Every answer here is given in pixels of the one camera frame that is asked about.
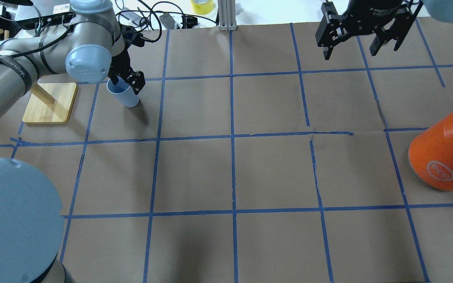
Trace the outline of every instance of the black strap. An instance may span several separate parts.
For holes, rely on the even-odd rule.
[[[43,37],[41,38],[41,40],[39,41],[39,48],[43,47],[43,42],[45,41],[45,37],[46,37],[46,36],[43,36]],[[52,74],[54,74],[54,75],[58,75],[58,73],[57,73],[57,72],[54,72],[54,71],[52,70],[52,68],[50,68],[50,66],[48,65],[48,63],[47,63],[47,61],[46,61],[46,58],[45,58],[45,52],[43,52],[43,50],[41,50],[41,51],[39,52],[39,56],[41,57],[41,61],[43,62],[43,65],[45,66],[45,68],[46,68],[50,73],[52,73]]]
[[[0,55],[0,62],[6,65],[8,68],[14,70],[20,76],[26,86],[26,92],[31,89],[31,86],[33,86],[33,80],[31,79],[29,72],[27,72],[27,70],[22,65],[20,65],[10,55]]]
[[[13,51],[15,53],[20,53],[20,51],[18,51],[18,50],[8,50],[8,51]],[[26,57],[31,62],[31,64],[34,66],[34,69],[36,69],[36,73],[38,74],[38,77],[41,77],[39,75],[39,69],[38,69],[38,66],[36,65],[36,63],[34,63],[34,61],[29,56],[24,55],[24,57]]]

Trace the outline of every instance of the black cable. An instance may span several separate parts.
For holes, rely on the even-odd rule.
[[[164,4],[164,3],[171,4],[171,5],[174,5],[174,6],[178,7],[179,11],[181,11],[181,14],[183,14],[183,15],[185,14],[185,12],[183,12],[183,9],[181,9],[181,7],[179,7],[178,5],[176,5],[176,4],[172,3],[172,2],[169,2],[169,1],[158,1],[158,2],[155,3],[155,5],[151,6],[151,8],[154,9],[156,5]]]
[[[181,14],[181,13],[178,13],[178,12],[175,12],[175,11],[155,11],[155,13],[162,13],[162,14],[165,14],[165,13],[169,13],[169,14]],[[208,20],[208,21],[211,21],[212,23],[214,23],[215,25],[216,24],[216,21],[210,19],[210,18],[206,18],[206,17],[203,17],[203,16],[198,16],[198,15],[191,15],[191,14],[183,14],[184,16],[192,16],[192,17],[197,17],[197,18],[203,18],[205,20]]]
[[[41,13],[40,13],[38,7],[36,7],[35,5],[33,5],[33,7],[36,10],[36,12],[38,13],[38,27],[36,27],[34,29],[34,36],[33,36],[33,37],[36,37],[36,36],[41,34],[41,28],[43,26],[43,20],[41,19]]]
[[[35,50],[29,50],[29,51],[18,53],[18,54],[13,54],[13,55],[11,55],[11,57],[12,58],[18,58],[18,57],[21,57],[21,56],[37,53],[37,52],[43,51],[43,50],[45,50],[45,49],[47,49],[49,47],[52,47],[52,45],[55,45],[59,41],[65,39],[66,36],[69,34],[69,32],[71,32],[72,28],[73,28],[73,26],[69,26],[68,29],[66,29],[66,31],[63,34],[61,34],[61,36],[59,36],[58,38],[54,39],[50,43],[48,43],[46,45],[43,45],[40,48],[36,48]]]
[[[116,5],[117,8],[123,9],[123,8],[125,8],[125,1],[122,0],[122,7],[120,7],[120,6],[118,5],[118,0],[115,0],[115,5]]]
[[[152,13],[153,15],[155,15],[155,17],[157,18],[157,22],[158,22],[158,36],[156,39],[147,39],[145,37],[143,37],[144,41],[147,41],[147,42],[157,42],[161,37],[162,37],[162,22],[160,22],[160,19],[158,18],[157,14],[155,13],[155,11],[153,11],[153,9],[151,7],[149,7],[148,5],[146,5],[145,2],[143,2],[142,0],[138,0],[141,4],[143,4],[149,11],[150,13]]]
[[[125,12],[129,12],[129,11],[137,11],[137,10],[125,10],[125,11],[119,11],[117,13],[118,14],[121,14],[121,13],[125,13]],[[140,13],[148,13],[148,11],[138,11]],[[169,14],[179,14],[181,15],[180,12],[177,12],[177,11],[154,11],[155,13],[160,13],[160,14],[165,14],[165,13],[169,13]],[[211,21],[212,23],[214,23],[216,25],[216,21],[210,19],[210,18],[206,18],[206,17],[203,17],[203,16],[198,16],[198,15],[191,15],[191,14],[184,14],[185,16],[192,16],[192,17],[197,17],[197,18],[203,18],[205,20],[208,20],[208,21]]]

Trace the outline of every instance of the metal post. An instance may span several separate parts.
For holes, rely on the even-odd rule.
[[[235,0],[218,0],[219,30],[237,30]]]

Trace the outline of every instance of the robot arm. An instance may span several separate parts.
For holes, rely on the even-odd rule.
[[[325,60],[330,59],[333,47],[356,35],[376,34],[370,45],[372,56],[391,39],[396,40],[394,50],[397,51],[422,5],[422,2],[419,2],[412,14],[410,7],[403,0],[351,0],[345,13],[339,15],[333,2],[324,2],[316,41],[318,46],[323,48]],[[393,19],[394,23],[386,30],[385,25]]]
[[[44,76],[68,73],[80,82],[106,76],[124,79],[138,93],[142,72],[130,66],[127,48],[142,46],[130,29],[120,29],[110,1],[72,0],[77,16],[64,34],[0,42],[0,117]]]
[[[433,18],[453,22],[453,0],[419,0],[412,14],[413,3],[414,0],[350,0],[345,13],[339,15],[333,2],[326,0],[316,32],[316,42],[323,48],[325,60],[330,59],[336,45],[356,35],[376,34],[370,45],[372,56],[392,39],[396,40],[394,51],[397,51],[423,5]]]

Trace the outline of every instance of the plastic cup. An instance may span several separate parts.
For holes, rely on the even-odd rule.
[[[139,103],[138,95],[135,95],[131,86],[120,77],[118,77],[118,84],[116,85],[109,79],[108,83],[106,83],[106,87],[121,104],[124,104],[125,107],[132,108]]]
[[[453,191],[453,112],[417,136],[408,156],[415,173],[428,185]]]

